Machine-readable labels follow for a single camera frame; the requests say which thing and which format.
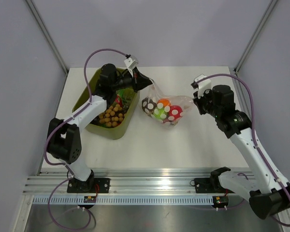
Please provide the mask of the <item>orange fruit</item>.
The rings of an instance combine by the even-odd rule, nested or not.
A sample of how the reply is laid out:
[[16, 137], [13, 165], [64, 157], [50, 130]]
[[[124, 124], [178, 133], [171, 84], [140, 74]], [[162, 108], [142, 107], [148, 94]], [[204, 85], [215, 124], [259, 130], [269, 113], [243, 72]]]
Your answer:
[[159, 99], [158, 103], [162, 103], [163, 106], [171, 106], [171, 102], [168, 99]]

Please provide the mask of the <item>clear zip top bag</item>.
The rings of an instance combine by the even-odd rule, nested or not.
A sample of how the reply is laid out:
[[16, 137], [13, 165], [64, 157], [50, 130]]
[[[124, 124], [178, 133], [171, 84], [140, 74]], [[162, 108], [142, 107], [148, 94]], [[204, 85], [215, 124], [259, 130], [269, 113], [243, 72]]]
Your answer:
[[189, 96], [165, 95], [156, 83], [148, 87], [148, 94], [140, 104], [146, 116], [166, 128], [172, 128], [193, 108]]

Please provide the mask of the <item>red apple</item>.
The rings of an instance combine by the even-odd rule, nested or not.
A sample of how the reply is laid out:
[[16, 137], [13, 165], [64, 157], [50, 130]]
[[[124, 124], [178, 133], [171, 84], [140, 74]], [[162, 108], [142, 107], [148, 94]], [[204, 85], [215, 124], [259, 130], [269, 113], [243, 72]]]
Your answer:
[[183, 109], [178, 105], [172, 105], [170, 106], [170, 110], [167, 114], [167, 120], [170, 122], [175, 122], [176, 120], [180, 119], [183, 113]]

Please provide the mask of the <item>olive green plastic bin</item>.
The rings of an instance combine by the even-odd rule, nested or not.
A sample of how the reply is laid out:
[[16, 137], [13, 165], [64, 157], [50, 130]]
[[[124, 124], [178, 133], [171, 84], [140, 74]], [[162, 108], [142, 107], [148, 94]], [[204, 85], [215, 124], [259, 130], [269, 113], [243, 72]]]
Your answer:
[[[89, 85], [91, 90], [94, 89], [94, 87], [97, 84], [98, 78], [100, 77], [101, 68], [98, 68], [95, 73], [93, 74], [91, 80], [89, 81]], [[122, 100], [126, 100], [128, 98], [129, 101], [129, 108], [127, 109], [126, 117], [122, 122], [120, 122], [116, 127], [106, 127], [106, 126], [99, 126], [96, 124], [88, 124], [86, 126], [86, 130], [90, 133], [102, 136], [107, 139], [117, 140], [124, 136], [128, 125], [130, 123], [130, 120], [133, 116], [133, 113], [136, 109], [136, 106], [140, 99], [140, 92], [134, 92], [132, 88], [126, 88], [125, 92], [120, 94], [120, 91], [117, 91], [117, 94], [121, 97]], [[87, 100], [89, 99], [89, 93], [87, 90], [87, 87], [85, 87], [83, 93], [77, 100], [76, 104], [74, 105], [72, 112], [78, 110]]]

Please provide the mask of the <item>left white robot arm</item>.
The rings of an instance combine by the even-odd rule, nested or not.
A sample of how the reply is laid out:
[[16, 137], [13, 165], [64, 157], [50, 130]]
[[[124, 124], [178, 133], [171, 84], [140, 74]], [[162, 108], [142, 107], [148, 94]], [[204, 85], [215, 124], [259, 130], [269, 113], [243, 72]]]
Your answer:
[[137, 68], [125, 69], [119, 73], [115, 65], [103, 65], [94, 91], [89, 91], [89, 99], [72, 115], [50, 121], [44, 155], [51, 154], [60, 161], [59, 165], [66, 166], [78, 180], [78, 187], [83, 192], [92, 191], [95, 186], [94, 174], [80, 158], [81, 132], [115, 101], [118, 90], [131, 88], [138, 92], [152, 83]]

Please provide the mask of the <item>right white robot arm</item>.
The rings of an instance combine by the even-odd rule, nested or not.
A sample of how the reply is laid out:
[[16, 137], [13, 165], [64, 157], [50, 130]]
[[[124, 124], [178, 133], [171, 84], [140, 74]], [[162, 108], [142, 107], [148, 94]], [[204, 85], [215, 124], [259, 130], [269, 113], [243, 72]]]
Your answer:
[[193, 102], [202, 115], [209, 114], [217, 127], [244, 157], [255, 182], [237, 176], [230, 168], [221, 167], [210, 173], [212, 190], [229, 190], [249, 202], [260, 219], [266, 219], [290, 208], [290, 182], [276, 168], [259, 143], [246, 113], [235, 108], [234, 92], [227, 85], [217, 85], [193, 94]]

